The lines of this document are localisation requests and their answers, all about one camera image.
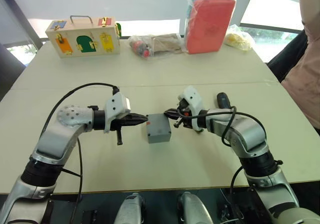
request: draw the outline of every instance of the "small gray box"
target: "small gray box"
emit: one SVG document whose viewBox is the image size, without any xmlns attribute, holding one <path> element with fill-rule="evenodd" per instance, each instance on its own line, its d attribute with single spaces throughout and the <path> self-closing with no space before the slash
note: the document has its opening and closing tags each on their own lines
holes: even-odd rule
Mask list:
<svg viewBox="0 0 320 224">
<path fill-rule="evenodd" d="M 146 123 L 146 133 L 149 143 L 163 143 L 170 141 L 171 128 L 165 114 L 150 114 Z"/>
</svg>

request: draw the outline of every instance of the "wooden lock box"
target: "wooden lock box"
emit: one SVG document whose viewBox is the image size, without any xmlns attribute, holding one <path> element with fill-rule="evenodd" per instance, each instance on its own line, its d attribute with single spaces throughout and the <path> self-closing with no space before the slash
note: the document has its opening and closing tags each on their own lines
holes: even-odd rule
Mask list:
<svg viewBox="0 0 320 224">
<path fill-rule="evenodd" d="M 61 58 L 120 53 L 121 28 L 114 17 L 71 15 L 52 21 L 45 33 Z"/>
</svg>

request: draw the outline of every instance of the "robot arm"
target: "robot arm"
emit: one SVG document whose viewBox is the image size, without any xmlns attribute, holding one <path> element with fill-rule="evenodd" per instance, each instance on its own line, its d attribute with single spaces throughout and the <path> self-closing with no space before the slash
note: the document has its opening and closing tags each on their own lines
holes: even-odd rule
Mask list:
<svg viewBox="0 0 320 224">
<path fill-rule="evenodd" d="M 121 204 L 113 224 L 142 224 L 146 212 L 146 201 L 134 192 Z"/>
<path fill-rule="evenodd" d="M 177 207 L 179 224 L 214 224 L 206 206 L 195 194 L 184 192 L 178 197 Z"/>
<path fill-rule="evenodd" d="M 228 107 L 225 109 L 205 110 L 200 95 L 192 86 L 187 87 L 178 99 L 180 102 L 177 111 L 169 109 L 164 113 L 177 120 L 174 124 L 176 128 L 183 124 L 195 131 L 207 129 L 220 137 L 223 135 L 232 117 L 229 106 L 220 106 Z M 299 208 L 298 199 L 279 167 L 282 162 L 274 160 L 265 130 L 259 123 L 236 114 L 225 138 L 239 157 L 250 189 L 262 202 L 273 223 L 320 223 L 318 215 Z"/>
<path fill-rule="evenodd" d="M 135 126 L 146 120 L 143 115 L 130 114 L 130 102 L 121 92 L 106 102 L 104 110 L 74 105 L 60 109 L 55 123 L 41 135 L 23 174 L 7 197 L 0 212 L 0 224 L 14 220 L 41 223 L 56 180 L 80 134 L 92 130 L 117 131 L 118 144 L 122 144 L 121 127 Z"/>
</svg>

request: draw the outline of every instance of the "black cable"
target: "black cable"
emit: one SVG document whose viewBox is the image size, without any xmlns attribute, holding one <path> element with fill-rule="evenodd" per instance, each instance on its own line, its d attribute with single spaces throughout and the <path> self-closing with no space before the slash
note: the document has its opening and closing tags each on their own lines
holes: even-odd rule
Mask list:
<svg viewBox="0 0 320 224">
<path fill-rule="evenodd" d="M 42 136 L 42 134 L 46 131 L 47 129 L 47 126 L 50 122 L 50 119 L 52 118 L 54 112 L 56 111 L 56 109 L 58 108 L 58 106 L 68 97 L 70 97 L 74 92 L 76 92 L 77 90 L 79 89 L 82 89 L 82 88 L 85 88 L 85 87 L 88 87 L 88 86 L 95 86 L 95 85 L 98 85 L 98 86 L 107 86 L 107 87 L 111 87 L 113 90 L 112 90 L 112 94 L 116 94 L 117 92 L 119 92 L 119 88 L 115 85 L 111 85 L 111 84 L 108 84 L 108 83 L 103 83 L 103 82 L 92 82 L 92 83 L 87 83 L 87 84 L 84 84 L 84 85 L 80 85 L 74 89 L 72 89 L 71 91 L 69 91 L 67 94 L 65 94 L 55 105 L 54 107 L 52 108 L 50 114 L 48 115 L 44 125 L 43 125 L 43 128 L 41 130 L 41 134 L 40 134 L 40 137 Z M 80 161 L 80 175 L 73 172 L 73 171 L 70 171 L 68 169 L 62 169 L 63 172 L 65 173 L 68 173 L 68 174 L 71 174 L 71 175 L 74 175 L 74 176 L 77 176 L 77 177 L 80 177 L 80 183 L 79 183 L 79 191 L 78 191 L 78 195 L 77 195 L 77 198 L 76 198 L 76 201 L 75 201 L 75 205 L 74 205 L 74 208 L 73 208 L 73 212 L 72 212 L 72 215 L 71 215 L 71 218 L 70 218 L 70 224 L 72 224 L 74 222 L 74 219 L 75 219 L 75 215 L 76 215 L 76 212 L 77 212 L 77 208 L 78 208 L 78 204 L 79 204 L 79 201 L 80 201 L 80 197 L 81 197 L 81 192 L 82 192 L 82 183 L 83 183 L 83 162 L 82 162 L 82 152 L 81 152 L 81 144 L 80 144 L 80 140 L 79 138 L 77 138 L 77 143 L 78 143 L 78 148 L 79 148 L 79 161 Z"/>
<path fill-rule="evenodd" d="M 113 88 L 113 91 L 114 92 L 118 92 L 119 89 L 117 86 L 115 85 L 111 85 L 111 84 L 108 84 L 108 83 L 103 83 L 103 82 L 92 82 L 92 83 L 87 83 L 87 84 L 84 84 L 84 85 L 81 85 L 81 86 L 78 86 L 74 89 L 72 89 L 71 91 L 69 91 L 67 94 L 65 94 L 55 105 L 54 107 L 52 108 L 50 114 L 48 115 L 44 125 L 43 125 L 43 128 L 42 128 L 42 131 L 41 131 L 41 134 L 40 134 L 40 137 L 42 136 L 42 134 L 46 131 L 47 129 L 47 126 L 49 124 L 49 121 L 51 119 L 51 117 L 53 116 L 54 112 L 56 111 L 56 109 L 58 108 L 58 106 L 67 98 L 67 97 L 70 97 L 74 92 L 76 92 L 77 90 L 81 89 L 81 88 L 85 88 L 85 87 L 88 87 L 88 86 L 95 86 L 95 85 L 99 85 L 99 86 L 107 86 L 107 87 L 111 87 Z"/>
<path fill-rule="evenodd" d="M 234 185 L 235 185 L 235 181 L 236 178 L 239 174 L 239 172 L 241 172 L 241 170 L 243 169 L 243 167 L 241 166 L 238 170 L 236 170 L 236 172 L 234 173 L 232 180 L 231 180 L 231 184 L 230 184 L 230 202 L 231 202 L 231 209 L 233 211 L 233 213 L 235 213 L 236 217 L 239 219 L 239 221 L 243 224 L 243 216 L 240 216 L 239 213 L 236 210 L 236 205 L 235 205 L 235 200 L 234 200 Z"/>
<path fill-rule="evenodd" d="M 234 121 L 235 116 L 236 116 L 236 112 L 237 112 L 237 108 L 236 108 L 235 106 L 232 106 L 231 109 L 233 109 L 231 118 L 230 118 L 228 124 L 226 125 L 226 127 L 225 127 L 222 135 L 221 135 L 221 141 L 222 141 L 222 143 L 223 143 L 224 145 L 226 145 L 227 147 L 231 147 L 231 145 L 228 144 L 228 143 L 226 143 L 226 141 L 225 141 L 226 134 L 227 134 L 228 130 L 230 129 L 231 124 L 232 124 L 232 122 Z"/>
<path fill-rule="evenodd" d="M 76 177 L 78 177 L 78 178 L 81 177 L 80 174 L 75 173 L 75 172 L 73 172 L 73 171 L 71 171 L 71 170 L 68 170 L 68 169 L 62 168 L 61 171 L 64 172 L 64 173 L 68 173 L 68 174 L 74 175 L 74 176 L 76 176 Z"/>
<path fill-rule="evenodd" d="M 77 138 L 77 143 L 78 143 L 78 148 L 79 148 L 79 161 L 80 161 L 80 184 L 79 184 L 79 191 L 78 191 L 78 196 L 76 197 L 76 201 L 74 204 L 74 208 L 72 211 L 72 215 L 70 218 L 70 224 L 74 223 L 75 220 L 75 216 L 76 216 L 76 212 L 77 212 L 77 208 L 78 208 L 78 204 L 80 201 L 80 197 L 81 197 L 81 192 L 82 192 L 82 182 L 83 182 L 83 163 L 82 163 L 82 153 L 81 153 L 81 145 L 80 145 L 80 140 L 79 138 Z"/>
<path fill-rule="evenodd" d="M 197 118 L 205 118 L 205 117 L 209 117 L 209 116 L 217 116 L 217 115 L 224 115 L 224 114 L 233 114 L 233 112 L 231 112 L 231 111 L 223 111 L 223 112 L 213 112 L 213 113 L 206 113 L 206 114 L 201 114 L 201 115 L 191 115 L 191 116 L 188 116 L 188 115 L 183 115 L 179 109 L 177 109 L 177 112 L 178 112 L 179 116 L 180 116 L 181 118 L 183 118 L 183 119 L 197 119 Z M 259 120 L 258 120 L 257 118 L 255 118 L 253 115 L 250 115 L 250 114 L 247 114 L 247 113 L 244 113 L 244 112 L 236 112 L 235 114 L 236 114 L 236 115 L 245 116 L 245 117 L 251 118 L 251 119 L 253 119 L 254 121 L 256 121 L 256 122 L 261 126 L 261 128 L 263 129 L 264 134 L 265 134 L 265 138 L 267 138 L 266 129 L 265 129 L 264 125 L 261 123 L 261 121 L 259 121 Z"/>
</svg>

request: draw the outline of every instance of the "white table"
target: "white table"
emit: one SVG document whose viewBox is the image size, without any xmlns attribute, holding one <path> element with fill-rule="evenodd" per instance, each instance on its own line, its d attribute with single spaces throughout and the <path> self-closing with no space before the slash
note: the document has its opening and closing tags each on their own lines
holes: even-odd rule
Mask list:
<svg viewBox="0 0 320 224">
<path fill-rule="evenodd" d="M 90 82 L 120 87 L 277 82 L 253 50 L 223 45 L 219 52 L 144 60 L 127 40 L 120 42 L 119 55 L 60 58 L 48 41 L 12 89 L 75 88 Z"/>
<path fill-rule="evenodd" d="M 73 84 L 81 83 L 76 82 L 76 78 L 73 80 Z M 249 113 L 263 123 L 271 153 L 276 160 L 283 160 L 282 169 L 290 183 L 319 180 L 320 139 L 279 83 L 194 86 L 203 97 L 206 108 L 213 108 L 217 93 L 225 92 L 238 111 Z M 122 87 L 121 92 L 130 99 L 132 112 L 153 114 L 176 107 L 177 96 L 185 87 L 131 86 Z M 0 193 L 11 190 L 37 143 L 48 113 L 69 90 L 69 87 L 50 89 L 41 86 L 12 89 L 0 102 L 0 173 L 5 175 L 1 179 Z M 110 97 L 111 88 L 88 87 L 76 92 L 63 104 L 83 107 L 99 105 L 102 108 Z M 123 127 L 122 146 L 117 146 L 114 132 L 103 134 L 102 131 L 93 131 L 82 134 L 82 190 L 107 192 L 228 187 L 240 166 L 234 152 L 224 146 L 219 137 L 207 131 L 197 134 L 183 127 L 171 128 L 170 142 L 155 144 L 148 144 L 145 124 Z M 79 171 L 77 148 L 72 152 L 66 168 Z M 75 193 L 78 191 L 78 181 L 77 177 L 62 173 L 55 192 Z M 243 173 L 235 185 L 247 185 Z"/>
</svg>

